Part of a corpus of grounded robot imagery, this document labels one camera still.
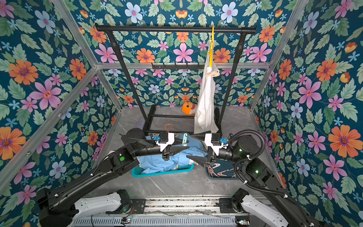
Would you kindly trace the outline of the pink clothespin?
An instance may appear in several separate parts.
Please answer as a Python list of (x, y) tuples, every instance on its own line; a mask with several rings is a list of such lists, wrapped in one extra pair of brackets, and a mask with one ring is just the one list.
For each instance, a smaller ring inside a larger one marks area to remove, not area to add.
[(220, 72), (219, 71), (211, 71), (211, 72), (207, 72), (206, 73), (206, 77), (213, 77), (213, 78), (215, 78), (215, 77), (218, 77), (218, 76), (220, 76)]

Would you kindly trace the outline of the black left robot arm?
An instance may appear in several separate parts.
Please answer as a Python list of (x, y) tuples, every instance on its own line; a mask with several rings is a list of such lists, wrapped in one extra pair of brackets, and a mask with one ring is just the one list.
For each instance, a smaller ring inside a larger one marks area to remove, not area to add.
[(171, 156), (189, 148), (187, 136), (177, 138), (173, 133), (161, 132), (147, 139), (140, 128), (129, 130), (121, 139), (124, 146), (109, 152), (90, 171), (66, 185), (36, 193), (42, 227), (69, 227), (79, 218), (102, 212), (131, 213), (131, 199), (125, 190), (91, 198), (86, 195), (138, 166), (138, 157), (161, 155), (168, 161)]

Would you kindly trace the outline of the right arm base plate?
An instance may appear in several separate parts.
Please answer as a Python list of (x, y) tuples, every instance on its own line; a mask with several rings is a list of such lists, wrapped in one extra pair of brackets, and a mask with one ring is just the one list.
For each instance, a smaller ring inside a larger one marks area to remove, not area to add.
[(231, 198), (220, 198), (216, 203), (220, 213), (232, 214), (232, 213), (247, 213), (241, 205), (238, 205), (236, 201)]

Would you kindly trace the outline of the white t-shirt black print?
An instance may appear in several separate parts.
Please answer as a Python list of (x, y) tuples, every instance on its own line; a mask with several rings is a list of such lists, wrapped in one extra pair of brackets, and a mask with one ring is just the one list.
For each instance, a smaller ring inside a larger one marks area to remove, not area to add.
[(194, 117), (194, 133), (199, 134), (202, 132), (211, 131), (216, 133), (218, 131), (217, 124), (215, 123), (215, 88), (216, 83), (213, 77), (206, 77), (207, 72), (219, 71), (213, 62), (212, 68), (209, 68), (209, 55), (207, 55), (206, 62), (203, 70), (202, 84), (200, 86), (198, 106)]

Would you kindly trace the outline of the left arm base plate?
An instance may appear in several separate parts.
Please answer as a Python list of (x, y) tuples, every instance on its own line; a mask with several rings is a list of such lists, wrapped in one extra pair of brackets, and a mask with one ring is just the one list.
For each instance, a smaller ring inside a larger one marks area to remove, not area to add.
[(131, 199), (131, 204), (122, 208), (122, 214), (143, 214), (146, 207), (146, 199)]

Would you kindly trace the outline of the yellow plastic hanger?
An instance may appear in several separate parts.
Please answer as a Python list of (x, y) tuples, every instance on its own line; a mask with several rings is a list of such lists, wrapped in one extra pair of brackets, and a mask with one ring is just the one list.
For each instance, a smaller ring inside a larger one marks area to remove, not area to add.
[(214, 34), (215, 34), (215, 26), (212, 26), (212, 31), (209, 34), (209, 68), (212, 68), (213, 65), (213, 52), (214, 52)]

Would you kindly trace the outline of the mint green clothespin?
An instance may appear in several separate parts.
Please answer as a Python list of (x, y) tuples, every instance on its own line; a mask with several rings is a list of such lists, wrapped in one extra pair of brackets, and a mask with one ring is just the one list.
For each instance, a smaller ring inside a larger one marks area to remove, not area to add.
[(182, 145), (187, 146), (187, 144), (188, 144), (188, 134), (184, 133), (182, 138)]

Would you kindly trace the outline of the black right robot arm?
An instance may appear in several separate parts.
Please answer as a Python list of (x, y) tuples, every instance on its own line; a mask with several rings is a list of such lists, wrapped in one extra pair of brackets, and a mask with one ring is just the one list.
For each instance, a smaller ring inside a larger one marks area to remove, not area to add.
[(288, 194), (273, 171), (259, 158), (267, 145), (264, 136), (255, 130), (242, 130), (224, 139), (219, 133), (199, 133), (193, 138), (205, 143), (207, 157), (188, 158), (202, 167), (210, 166), (217, 159), (234, 163), (236, 177), (248, 188), (260, 192), (273, 208), (263, 204), (244, 189), (232, 197), (232, 208), (236, 212), (247, 212), (258, 217), (270, 227), (327, 227), (305, 211)]

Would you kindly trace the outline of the light blue garment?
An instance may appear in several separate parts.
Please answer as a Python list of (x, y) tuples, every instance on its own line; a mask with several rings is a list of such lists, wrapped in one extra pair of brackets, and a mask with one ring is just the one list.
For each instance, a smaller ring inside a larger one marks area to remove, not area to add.
[(187, 158), (190, 156), (205, 157), (207, 153), (201, 141), (194, 139), (188, 135), (188, 144), (190, 148), (184, 150), (174, 156), (171, 156), (168, 161), (162, 159), (162, 155), (142, 156), (139, 157), (139, 166), (145, 171), (144, 174), (157, 173), (177, 169), (178, 166), (187, 166), (194, 164), (192, 160)]

